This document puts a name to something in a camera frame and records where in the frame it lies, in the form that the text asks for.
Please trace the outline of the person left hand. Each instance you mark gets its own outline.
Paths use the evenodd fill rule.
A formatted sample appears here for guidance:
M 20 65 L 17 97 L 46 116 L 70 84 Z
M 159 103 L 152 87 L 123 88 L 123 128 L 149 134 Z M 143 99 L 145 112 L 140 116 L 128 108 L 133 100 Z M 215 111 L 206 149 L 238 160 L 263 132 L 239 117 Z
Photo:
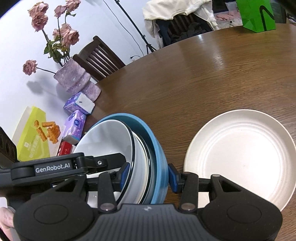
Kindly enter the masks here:
M 13 237 L 11 234 L 11 228 L 14 228 L 14 223 L 13 223 L 14 213 L 6 207 L 1 207 L 0 212 L 1 212 L 1 229 L 9 240 L 13 240 Z

